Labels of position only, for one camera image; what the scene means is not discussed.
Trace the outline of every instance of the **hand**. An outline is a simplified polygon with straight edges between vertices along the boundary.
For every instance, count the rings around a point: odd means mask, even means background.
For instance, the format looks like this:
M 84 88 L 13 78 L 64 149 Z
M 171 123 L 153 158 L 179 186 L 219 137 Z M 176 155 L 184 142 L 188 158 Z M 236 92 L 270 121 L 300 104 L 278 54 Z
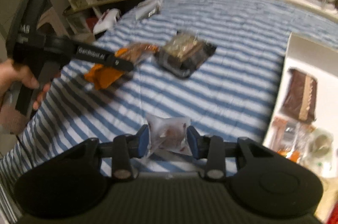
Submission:
M 39 82 L 34 77 L 28 66 L 14 63 L 12 59 L 8 59 L 0 64 L 0 100 L 11 84 L 15 81 L 22 82 L 24 86 L 30 89 L 39 88 Z M 38 94 L 37 100 L 33 104 L 34 110 L 37 110 L 40 107 L 42 100 L 46 97 L 47 91 L 50 89 L 50 86 L 51 83 L 47 83 L 43 87 L 42 92 Z

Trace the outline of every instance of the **chocolate brown snack packet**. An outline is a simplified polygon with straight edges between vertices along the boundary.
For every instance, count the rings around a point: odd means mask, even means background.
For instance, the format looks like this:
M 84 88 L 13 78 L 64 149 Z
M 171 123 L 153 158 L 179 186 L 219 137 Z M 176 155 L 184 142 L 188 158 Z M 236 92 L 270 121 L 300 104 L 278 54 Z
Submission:
M 315 120 L 317 80 L 297 69 L 290 72 L 291 83 L 282 108 L 288 116 L 310 124 Z

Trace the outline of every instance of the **ribbed black surface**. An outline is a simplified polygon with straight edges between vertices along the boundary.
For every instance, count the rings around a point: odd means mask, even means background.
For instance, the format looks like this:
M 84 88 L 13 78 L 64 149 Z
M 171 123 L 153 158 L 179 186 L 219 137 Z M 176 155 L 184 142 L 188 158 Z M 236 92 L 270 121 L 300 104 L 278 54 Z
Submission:
M 111 187 L 90 211 L 67 219 L 24 216 L 18 224 L 320 224 L 313 216 L 272 220 L 240 207 L 220 183 L 199 177 L 137 178 Z

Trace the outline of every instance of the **open white box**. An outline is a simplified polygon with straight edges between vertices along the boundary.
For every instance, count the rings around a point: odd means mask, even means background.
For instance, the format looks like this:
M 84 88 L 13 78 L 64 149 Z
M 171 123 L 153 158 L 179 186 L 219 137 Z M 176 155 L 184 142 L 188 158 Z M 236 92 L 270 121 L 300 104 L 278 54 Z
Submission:
M 282 115 L 279 111 L 289 89 L 290 68 L 304 71 L 317 79 L 316 120 L 312 124 L 334 136 L 332 169 L 323 176 L 335 177 L 338 171 L 338 52 L 317 41 L 290 34 L 279 92 L 263 145 L 271 148 L 275 134 L 272 122 L 276 115 Z

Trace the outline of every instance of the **bed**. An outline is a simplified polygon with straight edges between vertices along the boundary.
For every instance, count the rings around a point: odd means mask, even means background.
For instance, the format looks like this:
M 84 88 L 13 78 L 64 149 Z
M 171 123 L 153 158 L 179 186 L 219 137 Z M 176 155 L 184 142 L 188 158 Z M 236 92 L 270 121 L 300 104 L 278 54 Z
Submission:
M 163 0 L 161 14 L 136 21 L 126 13 L 98 45 L 117 50 L 130 42 L 163 45 L 178 29 L 197 30 L 218 46 L 214 56 L 189 79 L 180 80 L 147 59 L 105 90 L 97 91 L 83 74 L 92 64 L 72 61 L 51 90 L 21 139 L 34 166 L 88 137 L 101 142 L 136 133 L 145 114 L 188 116 L 203 134 L 225 141 L 264 138 L 278 92 L 290 33 L 299 32 L 338 47 L 338 26 L 282 0 Z M 142 171 L 182 172 L 201 168 L 187 156 L 159 150 L 134 161 Z M 5 186 L 31 168 L 17 144 L 0 161 Z M 227 165 L 236 172 L 234 161 Z M 109 159 L 102 173 L 110 174 Z

